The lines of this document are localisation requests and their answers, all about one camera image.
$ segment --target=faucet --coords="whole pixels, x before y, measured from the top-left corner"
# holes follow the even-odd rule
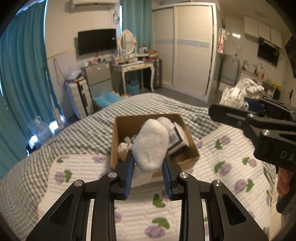
[[[246,67],[244,66],[245,64],[249,67],[249,63],[248,63],[248,61],[245,60],[243,66],[242,66],[242,70],[246,70]]]

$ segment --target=teal curtain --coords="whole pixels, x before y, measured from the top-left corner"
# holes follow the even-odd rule
[[[18,13],[0,38],[0,78],[4,100],[27,140],[28,125],[37,116],[55,121],[53,106],[59,104],[48,75],[44,41],[46,1]]]
[[[138,48],[152,48],[152,1],[121,0],[122,30],[128,29],[137,38]]]
[[[26,137],[0,94],[0,179],[27,156]]]

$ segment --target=human hand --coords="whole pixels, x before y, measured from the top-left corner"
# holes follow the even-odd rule
[[[279,176],[278,176],[278,183],[276,190],[280,197],[288,194],[290,191],[290,179],[291,179],[291,172],[286,169],[279,168]]]

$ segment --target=air conditioner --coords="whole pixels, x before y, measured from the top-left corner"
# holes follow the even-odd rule
[[[70,11],[95,10],[113,8],[118,0],[71,0]]]

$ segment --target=blue basket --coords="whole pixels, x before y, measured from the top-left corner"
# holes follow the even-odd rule
[[[129,95],[138,95],[140,93],[140,82],[134,80],[133,83],[134,85],[126,85],[126,92]]]

